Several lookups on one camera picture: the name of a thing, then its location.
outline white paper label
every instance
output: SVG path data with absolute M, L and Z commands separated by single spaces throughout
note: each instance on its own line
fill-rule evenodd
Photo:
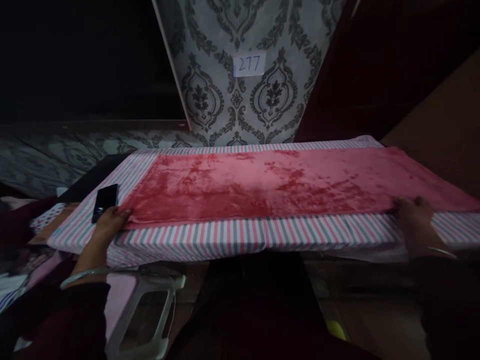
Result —
M 233 76 L 259 76 L 265 72 L 266 51 L 247 52 L 233 58 Z

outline pink and gray striped cloth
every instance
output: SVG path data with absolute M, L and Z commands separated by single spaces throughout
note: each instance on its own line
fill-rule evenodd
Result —
M 341 141 L 139 150 L 82 201 L 50 237 L 48 244 L 55 249 L 80 253 L 94 230 L 90 222 L 97 190 L 120 184 L 118 203 L 121 204 L 158 154 L 369 147 L 381 148 L 382 145 L 370 136 L 360 136 Z M 436 213 L 433 225 L 454 249 L 480 245 L 480 213 Z M 324 251 L 330 255 L 376 262 L 401 261 L 405 256 L 400 232 L 391 215 L 349 214 L 234 219 L 124 231 L 108 249 L 108 264 L 130 267 L 158 260 L 202 261 L 264 249 Z

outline sleeve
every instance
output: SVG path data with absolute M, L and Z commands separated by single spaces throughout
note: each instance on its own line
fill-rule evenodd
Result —
M 445 257 L 415 258 L 410 271 L 432 360 L 470 358 L 479 335 L 479 279 L 465 263 Z
M 63 290 L 56 311 L 40 325 L 22 359 L 106 359 L 104 310 L 109 290 L 102 282 Z

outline pink cloth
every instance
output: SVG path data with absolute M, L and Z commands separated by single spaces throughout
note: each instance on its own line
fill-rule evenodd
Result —
M 222 219 L 383 213 L 422 195 L 437 211 L 480 201 L 398 148 L 159 155 L 120 210 L 127 229 Z

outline silver bangle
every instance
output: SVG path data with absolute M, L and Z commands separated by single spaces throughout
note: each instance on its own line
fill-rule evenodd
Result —
M 445 254 L 445 255 L 449 255 L 451 256 L 452 258 L 458 260 L 458 257 L 456 257 L 455 255 L 453 255 L 451 252 L 448 252 L 448 251 L 445 251 L 445 250 L 442 250 L 442 249 L 439 249 L 439 248 L 436 248 L 436 247 L 429 247 L 430 250 L 435 250 L 435 251 L 438 251 L 442 254 Z
M 99 268 L 89 269 L 89 270 L 79 272 L 78 274 L 72 275 L 69 278 L 65 279 L 60 284 L 60 289 L 63 290 L 68 285 L 70 285 L 71 283 L 74 283 L 77 280 L 83 279 L 87 276 L 90 276 L 90 275 L 107 275 L 107 274 L 111 273 L 112 271 L 115 271 L 115 269 L 114 268 L 109 268 L 109 267 L 99 267 Z

